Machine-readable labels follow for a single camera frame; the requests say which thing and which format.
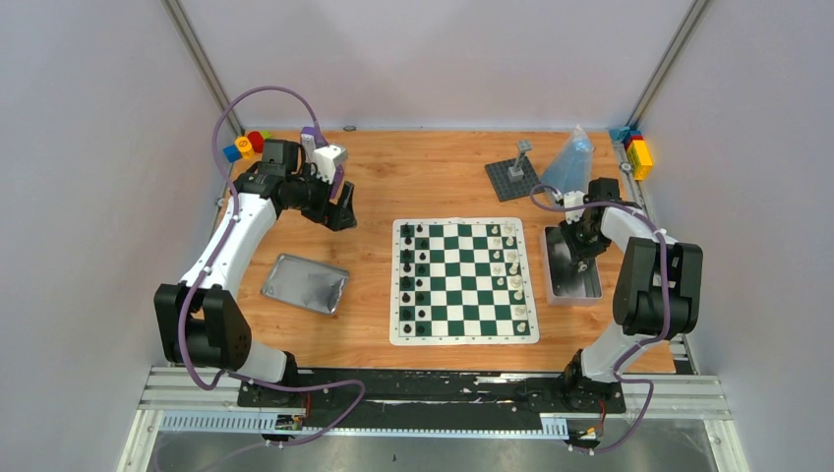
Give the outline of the silver metal tin box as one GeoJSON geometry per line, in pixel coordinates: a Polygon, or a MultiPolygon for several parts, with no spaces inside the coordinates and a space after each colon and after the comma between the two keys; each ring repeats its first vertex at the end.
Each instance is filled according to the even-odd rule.
{"type": "Polygon", "coordinates": [[[584,270],[573,263],[558,226],[546,226],[540,238],[548,304],[552,306],[592,306],[603,298],[602,280],[595,260],[584,270]]]}

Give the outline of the green white chess board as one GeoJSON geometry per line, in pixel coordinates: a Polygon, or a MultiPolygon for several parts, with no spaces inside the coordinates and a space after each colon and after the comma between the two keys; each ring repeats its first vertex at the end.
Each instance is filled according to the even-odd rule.
{"type": "Polygon", "coordinates": [[[400,218],[391,243],[392,345],[539,341],[519,218],[400,218]]]}

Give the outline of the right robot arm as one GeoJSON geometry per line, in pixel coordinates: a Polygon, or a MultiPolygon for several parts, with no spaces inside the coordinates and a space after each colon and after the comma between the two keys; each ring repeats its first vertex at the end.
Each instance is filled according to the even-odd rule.
{"type": "Polygon", "coordinates": [[[576,266],[616,245],[624,254],[612,303],[613,320],[589,347],[571,358],[560,393],[567,406],[586,410],[613,399],[621,375],[648,347],[691,332],[697,323],[702,249],[667,236],[636,203],[620,196],[611,178],[559,198],[566,210],[560,231],[576,266]]]}

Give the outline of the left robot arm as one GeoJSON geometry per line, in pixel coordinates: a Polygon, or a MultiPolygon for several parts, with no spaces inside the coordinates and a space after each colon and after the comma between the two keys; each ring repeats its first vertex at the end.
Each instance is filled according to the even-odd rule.
{"type": "Polygon", "coordinates": [[[198,260],[175,284],[161,284],[153,304],[165,358],[264,382],[278,406],[301,393],[294,356],[254,339],[237,295],[251,259],[286,210],[331,231],[356,226],[354,186],[344,181],[346,147],[268,139],[260,160],[233,181],[219,227],[198,260]]]}

